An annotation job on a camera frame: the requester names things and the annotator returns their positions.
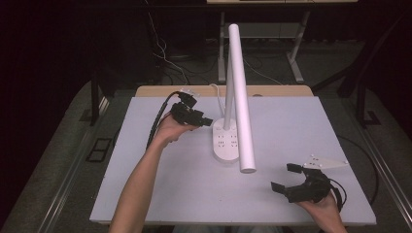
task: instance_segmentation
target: white desk lamp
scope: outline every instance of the white desk lamp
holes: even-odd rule
[[[236,120],[231,118],[233,96]],[[254,145],[243,67],[239,27],[229,26],[229,53],[227,61],[226,99],[224,118],[213,124],[213,146],[215,157],[222,163],[240,161],[240,172],[255,172]]]

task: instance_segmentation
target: hand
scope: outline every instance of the hand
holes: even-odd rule
[[[191,131],[196,128],[198,128],[198,126],[178,123],[172,115],[168,113],[160,121],[154,139],[161,140],[166,147],[167,144],[178,141],[179,137],[186,131]]]
[[[305,209],[326,233],[347,233],[331,192],[318,203],[305,201],[296,204]]]

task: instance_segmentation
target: outlet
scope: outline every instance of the outlet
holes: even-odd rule
[[[222,163],[234,163],[239,159],[236,121],[231,119],[227,130],[223,129],[223,124],[223,118],[213,124],[215,157]]]

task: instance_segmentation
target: white table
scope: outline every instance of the white table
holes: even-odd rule
[[[211,86],[205,88],[214,92]],[[130,102],[90,220],[111,222],[121,190],[145,151],[150,128],[164,99],[136,97]],[[194,108],[204,112],[205,117],[222,117],[217,97],[196,99]],[[172,98],[169,108],[178,101],[177,97]],[[238,163],[224,165],[216,160],[211,127],[188,132],[163,152],[147,224],[314,224],[305,211],[273,192],[270,182],[285,186],[303,183],[304,176],[288,172],[286,164],[303,164],[311,154],[346,160],[322,104],[313,96],[270,96],[250,97],[249,107],[257,172],[241,174]],[[351,167],[324,172],[348,193],[341,212],[344,223],[375,224],[375,215]]]

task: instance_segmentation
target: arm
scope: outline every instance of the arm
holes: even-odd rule
[[[305,201],[296,204],[305,209],[326,233],[347,233],[331,192],[318,203]]]
[[[163,149],[169,143],[177,141],[186,131],[195,128],[197,127],[179,124],[170,115],[164,117],[151,144],[124,186],[109,232],[142,231],[152,200],[155,175]]]

